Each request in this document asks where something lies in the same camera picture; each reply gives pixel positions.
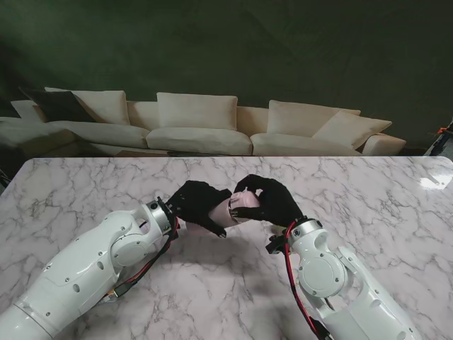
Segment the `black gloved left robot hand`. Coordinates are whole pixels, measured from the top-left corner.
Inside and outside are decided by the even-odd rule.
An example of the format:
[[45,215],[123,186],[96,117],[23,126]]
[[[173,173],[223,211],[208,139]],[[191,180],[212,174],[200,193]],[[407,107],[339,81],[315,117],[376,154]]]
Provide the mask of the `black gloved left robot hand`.
[[218,190],[204,181],[189,180],[166,204],[183,221],[195,223],[218,237],[225,238],[227,232],[209,217],[209,213],[231,195],[229,189]]

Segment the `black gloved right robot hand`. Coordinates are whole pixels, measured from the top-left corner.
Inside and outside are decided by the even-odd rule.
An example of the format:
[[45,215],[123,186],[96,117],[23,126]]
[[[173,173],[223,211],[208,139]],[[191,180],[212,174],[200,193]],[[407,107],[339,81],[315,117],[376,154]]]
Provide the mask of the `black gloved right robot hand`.
[[289,227],[293,222],[306,219],[287,187],[273,178],[249,174],[237,183],[234,192],[244,190],[252,193],[261,190],[259,206],[234,208],[234,217],[267,221],[281,227]]

